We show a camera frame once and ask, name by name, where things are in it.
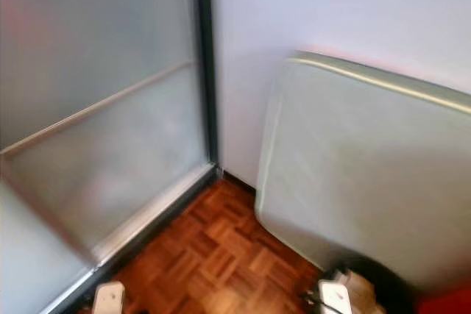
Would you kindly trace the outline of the frosted glass sliding door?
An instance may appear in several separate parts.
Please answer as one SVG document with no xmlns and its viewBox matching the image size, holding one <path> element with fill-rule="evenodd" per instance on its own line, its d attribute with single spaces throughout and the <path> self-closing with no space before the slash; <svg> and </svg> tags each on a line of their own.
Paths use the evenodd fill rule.
<svg viewBox="0 0 471 314">
<path fill-rule="evenodd" d="M 47 314 L 214 167 L 197 0 L 0 1 L 0 313 Z"/>
</svg>

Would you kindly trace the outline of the quilted pale green mattress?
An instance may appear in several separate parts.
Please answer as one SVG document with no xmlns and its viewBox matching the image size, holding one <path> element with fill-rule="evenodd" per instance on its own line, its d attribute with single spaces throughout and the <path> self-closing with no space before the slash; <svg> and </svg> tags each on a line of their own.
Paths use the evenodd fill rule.
<svg viewBox="0 0 471 314">
<path fill-rule="evenodd" d="M 471 93 L 297 52 L 256 189 L 263 226 L 320 268 L 357 254 L 427 293 L 471 280 Z"/>
</svg>

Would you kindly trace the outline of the crumpled paper rubbish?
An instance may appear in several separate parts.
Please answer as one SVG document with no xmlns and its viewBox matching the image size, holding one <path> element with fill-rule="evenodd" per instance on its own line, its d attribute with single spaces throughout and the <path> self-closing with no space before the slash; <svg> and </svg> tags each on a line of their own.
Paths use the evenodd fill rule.
<svg viewBox="0 0 471 314">
<path fill-rule="evenodd" d="M 375 288 L 366 277 L 347 271 L 337 274 L 335 280 L 347 289 L 354 314 L 370 314 L 377 307 Z"/>
</svg>

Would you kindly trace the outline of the black round waste bin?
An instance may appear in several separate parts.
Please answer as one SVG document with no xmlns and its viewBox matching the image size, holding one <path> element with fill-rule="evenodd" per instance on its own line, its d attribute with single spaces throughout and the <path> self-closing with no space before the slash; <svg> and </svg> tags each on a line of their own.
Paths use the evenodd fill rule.
<svg viewBox="0 0 471 314">
<path fill-rule="evenodd" d="M 347 254 L 333 261 L 323 271 L 321 279 L 333 279 L 340 274 L 363 277 L 372 286 L 373 302 L 380 305 L 386 314 L 418 313 L 413 288 L 386 265 L 359 254 Z"/>
</svg>

